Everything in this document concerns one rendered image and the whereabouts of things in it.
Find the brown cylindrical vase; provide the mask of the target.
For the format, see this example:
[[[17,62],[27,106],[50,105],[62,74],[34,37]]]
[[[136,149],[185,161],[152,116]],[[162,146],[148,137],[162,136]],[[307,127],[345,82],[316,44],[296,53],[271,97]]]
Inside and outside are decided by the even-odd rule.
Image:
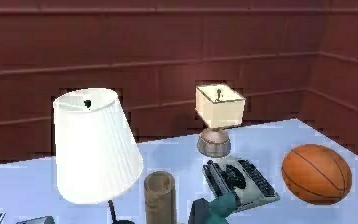
[[[155,171],[144,179],[146,224],[177,224],[175,179]]]

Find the cream square shade lamp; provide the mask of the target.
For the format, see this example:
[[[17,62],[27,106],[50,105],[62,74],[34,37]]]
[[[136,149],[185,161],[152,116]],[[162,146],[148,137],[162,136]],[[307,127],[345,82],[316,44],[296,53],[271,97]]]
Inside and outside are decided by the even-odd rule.
[[[207,127],[199,134],[198,151],[211,158],[230,153],[231,142],[225,128],[242,124],[246,98],[226,84],[198,85],[195,111]]]

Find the white round shade lamp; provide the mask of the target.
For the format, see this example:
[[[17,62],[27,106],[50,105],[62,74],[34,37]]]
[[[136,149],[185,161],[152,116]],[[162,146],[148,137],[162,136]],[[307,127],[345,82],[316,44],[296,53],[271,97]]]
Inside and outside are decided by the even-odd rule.
[[[134,224],[116,217],[113,199],[140,178],[143,158],[118,93],[86,88],[53,101],[57,189],[74,204],[106,202],[111,224]]]

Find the grey typewriter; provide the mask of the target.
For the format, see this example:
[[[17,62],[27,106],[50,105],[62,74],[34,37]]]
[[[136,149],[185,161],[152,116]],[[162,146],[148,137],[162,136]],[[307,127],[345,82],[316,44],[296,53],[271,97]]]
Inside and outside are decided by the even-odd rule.
[[[204,177],[216,198],[234,193],[240,212],[280,199],[267,179],[249,160],[224,157],[203,165]]]

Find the teal and black object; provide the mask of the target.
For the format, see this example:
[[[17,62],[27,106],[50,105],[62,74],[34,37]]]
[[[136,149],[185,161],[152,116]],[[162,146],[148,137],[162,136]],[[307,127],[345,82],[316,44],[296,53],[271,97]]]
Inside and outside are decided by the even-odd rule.
[[[239,207],[240,199],[232,192],[212,201],[200,198],[192,203],[188,224],[229,224],[226,218]]]

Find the orange basketball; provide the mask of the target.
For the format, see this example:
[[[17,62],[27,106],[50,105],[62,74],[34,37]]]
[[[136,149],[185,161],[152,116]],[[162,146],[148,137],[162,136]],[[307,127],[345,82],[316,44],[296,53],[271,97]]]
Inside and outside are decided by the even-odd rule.
[[[281,165],[283,181],[300,200],[331,205],[344,199],[352,187],[352,172],[333,149],[318,144],[295,147]]]

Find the grey flat device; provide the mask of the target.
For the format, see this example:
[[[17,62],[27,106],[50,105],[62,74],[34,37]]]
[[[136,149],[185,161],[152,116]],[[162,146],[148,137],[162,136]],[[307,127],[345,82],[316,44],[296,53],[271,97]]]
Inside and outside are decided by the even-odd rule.
[[[19,221],[16,224],[55,224],[55,220],[52,216],[43,216],[32,218],[29,220]]]

